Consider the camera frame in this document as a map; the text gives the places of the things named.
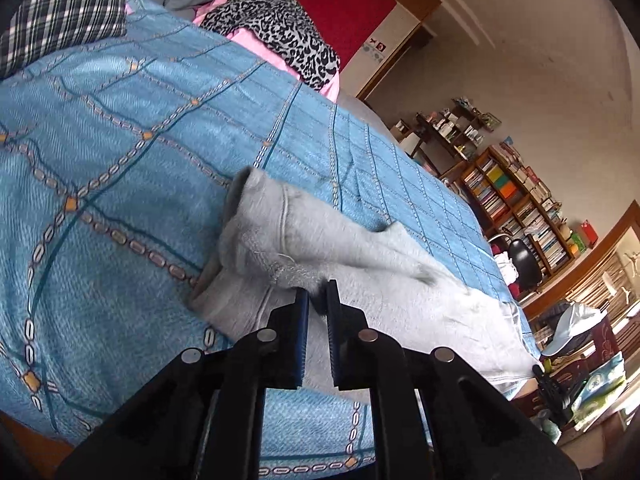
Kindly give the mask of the grey sweatpants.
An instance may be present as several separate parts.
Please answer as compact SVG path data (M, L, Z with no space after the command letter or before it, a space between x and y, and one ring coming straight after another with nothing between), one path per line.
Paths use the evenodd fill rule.
M265 326L298 288L310 293L303 385L337 392L321 297L344 304L403 347L449 347L507 398L533 376L518 309L465 285L394 222L370 231L293 185L246 168L231 183L224 228L198 279L192 310L232 340Z

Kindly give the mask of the white garment on chair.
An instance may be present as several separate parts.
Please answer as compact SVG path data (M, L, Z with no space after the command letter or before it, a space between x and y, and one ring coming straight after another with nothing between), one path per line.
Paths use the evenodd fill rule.
M498 254L495 254L494 261L498 266L503 281L507 285L514 284L518 280L520 274L518 274L518 269L513 263L508 252L499 252Z

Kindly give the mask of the black chair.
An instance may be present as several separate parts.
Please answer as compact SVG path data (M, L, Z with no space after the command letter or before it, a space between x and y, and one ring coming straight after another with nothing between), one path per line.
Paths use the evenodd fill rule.
M491 249L496 250L492 256L499 252L509 253L520 276L514 284L508 286L516 286L520 295L535 290L542 282L542 272L538 260L520 238L500 233L491 237L488 243Z

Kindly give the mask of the wooden bookshelf with books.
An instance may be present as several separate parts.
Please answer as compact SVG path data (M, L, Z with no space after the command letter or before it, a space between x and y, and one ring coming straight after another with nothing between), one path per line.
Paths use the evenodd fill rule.
M508 234L534 253L548 280L570 266L582 250L562 215L561 204L513 148L498 144L476 156L460 177L480 215L485 234Z

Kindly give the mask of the white cap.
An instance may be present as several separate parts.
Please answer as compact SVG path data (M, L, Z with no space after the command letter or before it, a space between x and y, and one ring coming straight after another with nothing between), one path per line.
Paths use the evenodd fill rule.
M573 302L561 315L551 341L544 347L541 354L556 356L574 337L590 332L604 318L606 318L605 311Z

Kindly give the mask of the dark wooden desk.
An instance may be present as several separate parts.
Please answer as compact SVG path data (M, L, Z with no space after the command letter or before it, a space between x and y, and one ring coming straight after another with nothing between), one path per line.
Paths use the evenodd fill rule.
M408 155L422 162L426 170L440 180L469 166L484 143L485 134L494 132L502 124L497 116L481 112L467 98L453 98L451 102L451 108L445 107L428 115L416 113L413 124L399 119L392 127L392 135L399 143L409 136L416 137ZM437 143L449 155L452 161L449 168L437 168L425 149L430 142Z

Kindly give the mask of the blue patterned bedspread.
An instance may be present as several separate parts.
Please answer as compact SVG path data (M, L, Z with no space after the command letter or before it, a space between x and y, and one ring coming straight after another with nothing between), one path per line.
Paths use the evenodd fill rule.
M518 309L469 206L392 140L149 0L1 84L1 411L58 479L314 479L375 460L371 389L262 388L191 308L246 168L394 222Z

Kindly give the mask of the plaid pillow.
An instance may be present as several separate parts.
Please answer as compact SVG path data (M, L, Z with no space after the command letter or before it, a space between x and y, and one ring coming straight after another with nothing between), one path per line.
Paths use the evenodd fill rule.
M1 35L1 77L44 56L126 32L126 0L23 0Z

